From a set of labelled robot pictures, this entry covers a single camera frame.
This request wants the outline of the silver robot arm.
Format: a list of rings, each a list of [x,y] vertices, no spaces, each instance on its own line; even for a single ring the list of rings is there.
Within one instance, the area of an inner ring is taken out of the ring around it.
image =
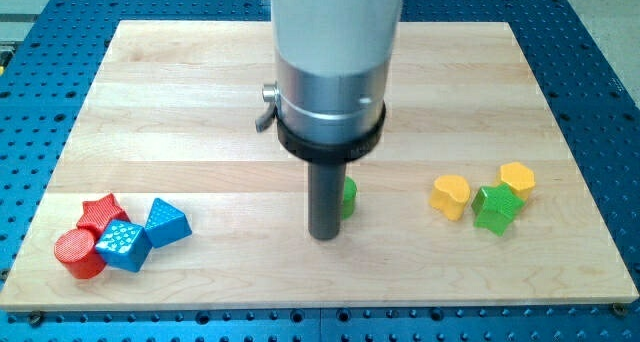
[[[403,0],[270,0],[278,139],[316,164],[377,144]]]

